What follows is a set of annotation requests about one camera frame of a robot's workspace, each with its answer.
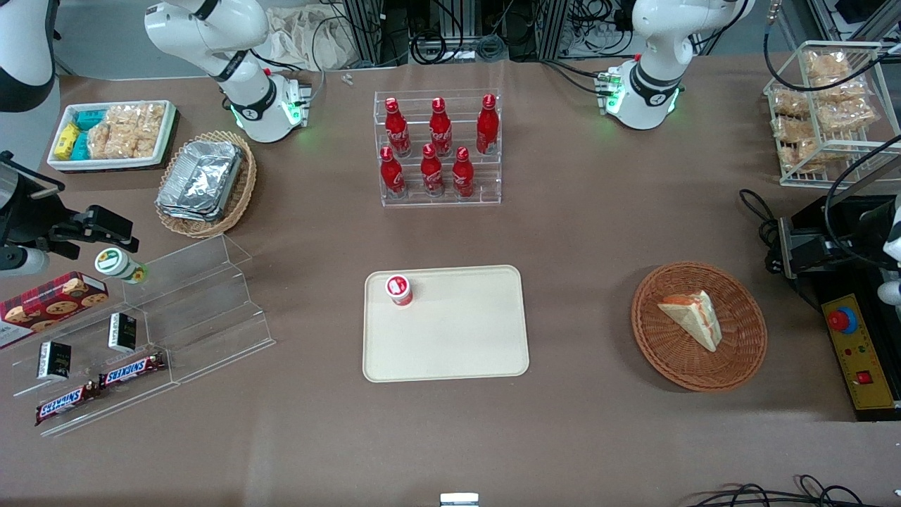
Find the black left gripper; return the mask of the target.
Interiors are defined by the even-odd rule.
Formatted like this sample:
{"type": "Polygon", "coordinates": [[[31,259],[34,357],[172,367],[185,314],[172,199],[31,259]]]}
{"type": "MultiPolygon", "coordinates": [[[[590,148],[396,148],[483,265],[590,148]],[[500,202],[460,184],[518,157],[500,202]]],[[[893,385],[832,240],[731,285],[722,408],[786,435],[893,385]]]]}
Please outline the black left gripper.
{"type": "Polygon", "coordinates": [[[797,214],[777,218],[768,251],[768,272],[788,280],[846,270],[897,270],[883,250],[895,229],[897,197],[851,196],[826,205],[824,196],[797,214]]]}

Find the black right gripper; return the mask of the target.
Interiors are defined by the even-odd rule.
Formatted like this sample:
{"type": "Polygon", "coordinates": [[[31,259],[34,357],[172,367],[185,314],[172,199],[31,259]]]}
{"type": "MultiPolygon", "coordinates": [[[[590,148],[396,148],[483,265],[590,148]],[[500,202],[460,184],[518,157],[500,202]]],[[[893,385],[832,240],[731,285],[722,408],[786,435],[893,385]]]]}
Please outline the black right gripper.
{"type": "Polygon", "coordinates": [[[26,248],[78,257],[81,243],[109,244],[133,254],[139,250],[128,219],[103,206],[65,211],[59,198],[64,183],[16,163],[10,151],[3,151],[1,161],[2,257],[26,257],[26,248]]]}

